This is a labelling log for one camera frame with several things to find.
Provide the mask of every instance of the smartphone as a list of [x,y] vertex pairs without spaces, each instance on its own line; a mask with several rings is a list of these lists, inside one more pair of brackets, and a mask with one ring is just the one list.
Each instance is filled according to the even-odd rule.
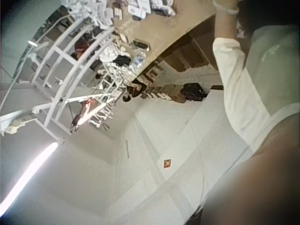
[[146,43],[146,42],[134,39],[133,40],[133,45],[135,47],[142,48],[142,49],[144,49],[146,51],[150,51],[150,45],[148,43]]

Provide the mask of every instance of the beige tabletop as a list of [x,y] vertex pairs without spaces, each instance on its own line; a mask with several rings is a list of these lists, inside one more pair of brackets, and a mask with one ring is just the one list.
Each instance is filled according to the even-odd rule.
[[127,36],[129,43],[139,39],[150,44],[151,51],[146,53],[147,58],[138,74],[180,37],[215,13],[212,0],[174,0],[173,9],[175,16],[163,17],[152,13],[138,22],[124,7],[123,20],[115,19],[115,27]]

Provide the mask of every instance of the light fixture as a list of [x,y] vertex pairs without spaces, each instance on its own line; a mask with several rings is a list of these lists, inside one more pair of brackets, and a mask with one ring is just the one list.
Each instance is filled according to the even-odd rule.
[[49,145],[35,160],[30,164],[25,173],[17,181],[13,189],[9,192],[4,201],[0,204],[0,217],[8,210],[16,197],[24,189],[29,180],[41,167],[41,165],[51,156],[51,154],[57,149],[58,144],[56,142]]
[[77,125],[82,125],[83,123],[85,123],[89,118],[91,118],[93,115],[95,115],[97,112],[99,112],[99,110],[103,109],[108,103],[111,103],[114,99],[111,98],[109,100],[107,100],[106,103],[102,103],[101,105],[99,105],[98,107],[96,107],[95,109],[93,109],[92,111],[90,111],[89,113],[85,114],[77,123]]
[[33,46],[35,46],[35,47],[37,47],[37,46],[38,46],[36,43],[34,43],[34,42],[32,42],[32,41],[28,41],[28,43],[29,43],[30,45],[33,45]]

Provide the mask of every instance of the bracelet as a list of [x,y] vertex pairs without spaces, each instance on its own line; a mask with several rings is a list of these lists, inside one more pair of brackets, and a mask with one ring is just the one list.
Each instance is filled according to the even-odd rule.
[[220,10],[226,11],[230,15],[237,15],[239,13],[239,11],[240,11],[239,9],[234,10],[234,9],[225,8],[225,7],[221,6],[221,5],[219,5],[216,2],[216,0],[213,0],[212,3],[213,3],[213,5],[214,5],[214,7],[216,9],[220,9]]

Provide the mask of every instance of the white long-sleeve shirt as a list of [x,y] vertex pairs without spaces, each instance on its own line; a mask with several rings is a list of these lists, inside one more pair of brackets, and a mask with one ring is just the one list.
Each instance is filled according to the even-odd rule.
[[280,121],[300,110],[298,28],[258,29],[246,62],[234,39],[216,38],[213,52],[230,124],[256,152]]

